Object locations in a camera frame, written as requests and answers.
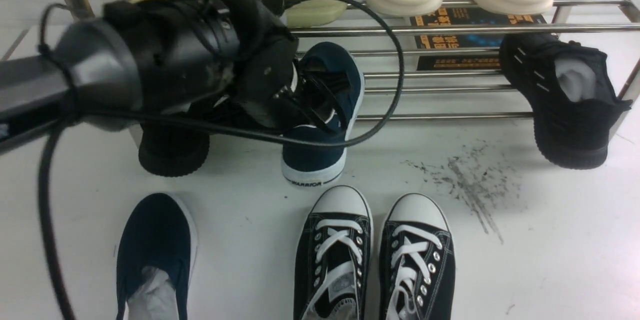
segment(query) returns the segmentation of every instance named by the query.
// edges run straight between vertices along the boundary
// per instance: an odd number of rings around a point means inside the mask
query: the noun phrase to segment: black rubber sole
[[[210,137],[208,134],[203,135],[202,140],[198,142],[194,151],[188,156],[160,157],[146,151],[144,146],[140,146],[137,158],[140,165],[153,175],[175,178],[192,174],[202,167],[209,154]]]
[[[519,81],[521,74],[518,74],[512,66],[513,61],[508,54],[515,54],[516,48],[509,49],[508,44],[503,41],[500,45],[500,67],[507,81],[528,101],[533,110],[533,133],[535,144],[542,156],[558,167],[573,170],[589,170],[598,168],[607,160],[608,148],[585,150],[566,146],[557,140],[547,130],[544,118],[540,115],[540,109],[536,96],[529,87]]]

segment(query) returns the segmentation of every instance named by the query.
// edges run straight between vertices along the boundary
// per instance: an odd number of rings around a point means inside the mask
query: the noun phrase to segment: white rubber toe cap
[[[346,213],[370,216],[367,200],[355,188],[336,186],[325,191],[311,210],[312,213]]]
[[[422,194],[406,194],[395,202],[391,222],[416,222],[449,231],[444,215],[434,200]]]

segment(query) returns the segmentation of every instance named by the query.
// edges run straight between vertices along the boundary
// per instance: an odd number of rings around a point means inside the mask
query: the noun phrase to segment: white floor
[[[610,11],[570,21],[622,21],[613,8]],[[60,28],[53,29],[51,38],[59,33]],[[606,51],[618,90],[640,58],[640,33],[563,39]],[[14,57],[32,54],[34,40],[31,32]],[[350,49],[389,48],[384,38],[337,41]],[[310,44],[304,41],[301,47]],[[380,58],[360,64],[365,72],[394,71],[395,62]],[[368,86],[392,84],[371,81]],[[379,114],[389,100],[368,96],[362,113]],[[403,97],[399,112],[474,110],[526,111],[528,106],[516,92],[414,95]],[[369,126],[359,124],[356,131]],[[0,319],[60,317],[37,222],[35,174],[42,144],[39,140],[0,156]],[[340,183],[366,195],[377,229],[403,193],[425,193],[439,203],[454,234],[454,320],[637,320],[637,144],[637,108],[611,141],[605,165],[587,171],[560,169],[542,158],[530,120],[393,122],[349,150]],[[204,167],[184,178],[164,179],[142,170],[128,132],[105,133],[80,125],[62,138],[52,180],[57,245],[79,319],[114,318],[115,247],[137,202],[158,191],[185,199],[198,227],[190,318],[291,318],[295,247],[322,191],[299,190],[284,181],[278,146],[215,136]],[[378,318],[376,266],[374,261],[368,320]]]

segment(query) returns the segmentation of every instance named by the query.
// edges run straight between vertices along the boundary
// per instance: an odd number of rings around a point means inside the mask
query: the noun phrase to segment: power cord
[[[306,1],[311,0],[285,0],[285,7],[290,8],[291,6],[295,6],[300,3],[304,3]],[[112,117],[112,118],[121,118],[121,119],[130,119],[137,120],[138,122],[147,122],[147,123],[155,123],[155,124],[163,124],[166,126],[174,126],[174,127],[183,127],[192,129],[195,131],[203,131],[206,133],[218,133],[218,134],[226,134],[231,136],[237,136],[241,138],[247,138],[252,140],[261,140],[263,142],[277,143],[282,145],[295,145],[295,146],[306,146],[306,147],[322,147],[322,148],[337,148],[337,147],[352,147],[354,145],[365,142],[374,136],[382,127],[389,121],[391,115],[393,115],[394,111],[398,106],[398,102],[400,101],[400,95],[402,93],[404,81],[405,81],[405,59],[402,52],[402,46],[400,45],[400,41],[398,37],[393,33],[388,24],[377,15],[375,12],[370,10],[365,5],[362,5],[358,1],[354,0],[334,0],[340,1],[342,3],[350,4],[359,10],[364,11],[366,14],[370,15],[389,35],[393,45],[398,54],[398,81],[395,90],[395,94],[393,95],[393,99],[391,100],[391,105],[388,110],[382,117],[380,121],[375,124],[373,128],[364,133],[361,136],[345,140],[342,142],[336,143],[324,143],[324,142],[313,142],[306,140],[298,140],[295,138],[286,138],[278,135],[272,135],[269,133],[262,133],[258,131],[251,130],[243,130],[238,128],[232,128],[228,126],[221,126],[217,124],[208,123],[202,120],[194,120],[194,119],[186,119],[183,117],[172,117],[169,115],[157,115],[154,113],[141,113],[141,112],[133,112],[133,111],[123,111],[123,110],[111,110],[111,109],[100,109],[100,108],[80,108],[80,104],[78,102],[78,93],[76,91],[75,83],[73,80],[73,76],[69,69],[64,65],[64,63],[57,60],[51,51],[51,48],[46,44],[46,25],[48,23],[49,16],[51,11],[55,8],[68,10],[68,8],[60,3],[53,3],[48,5],[40,19],[39,22],[39,44],[38,51],[42,55],[45,60],[48,60],[54,63],[58,69],[64,74],[64,80],[66,81],[67,86],[69,87],[69,102],[70,106],[66,115],[62,117],[55,127],[51,131],[46,140],[45,146],[42,150],[42,155],[40,158],[39,168],[38,168],[38,214],[39,214],[39,225],[40,232],[42,236],[42,243],[45,251],[46,258],[46,267],[48,269],[48,274],[51,279],[51,285],[53,287],[55,293],[55,299],[57,301],[58,307],[60,308],[60,312],[62,314],[62,318],[64,320],[76,320],[76,316],[73,312],[73,307],[71,306],[71,302],[69,301],[69,295],[66,291],[64,279],[62,276],[62,271],[60,269],[60,261],[58,259],[58,251],[56,247],[55,234],[53,229],[53,220],[51,219],[51,201],[50,201],[50,183],[51,183],[51,164],[53,162],[53,155],[58,145],[58,141],[64,130],[71,126],[78,118],[82,115],[94,115],[99,117]]]

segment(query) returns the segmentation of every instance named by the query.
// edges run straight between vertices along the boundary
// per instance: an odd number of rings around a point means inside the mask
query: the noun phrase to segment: metal shoe rack
[[[74,9],[74,17],[83,18],[92,15],[91,7],[87,0],[65,0]],[[553,21],[549,24],[518,24],[515,26],[502,26],[493,24],[471,24],[451,26],[392,26],[398,36],[420,35],[473,35],[483,34],[507,34],[507,33],[606,33],[619,31],[640,31],[640,11],[630,0],[555,0],[556,7]],[[592,24],[568,24],[569,14],[575,6],[610,5],[617,6],[629,19],[630,23],[592,23]],[[444,0],[446,8],[473,8],[477,7],[473,0]],[[350,27],[318,27],[294,29],[293,33],[300,38],[347,38],[347,37],[381,37],[386,33],[379,26],[350,26]],[[429,55],[495,55],[498,48],[465,48],[465,49],[406,49],[406,57]],[[388,50],[357,50],[352,51],[355,57],[395,57],[396,51]],[[411,86],[411,79],[443,79],[457,77],[495,77],[499,76],[499,70],[469,69],[463,71],[407,71],[406,78],[409,86],[405,87],[405,93],[494,93],[514,90],[510,85],[451,85],[451,86]],[[366,79],[395,79],[397,72],[365,72]],[[393,88],[368,87],[365,94],[368,96],[393,93]],[[640,60],[631,72],[628,80],[620,90],[620,99],[635,101],[640,95]],[[393,120],[473,120],[473,119],[516,119],[530,118],[530,112],[475,112],[475,113],[415,113],[396,114]],[[378,121],[381,115],[360,115],[358,120]],[[613,135],[619,124],[612,129]]]

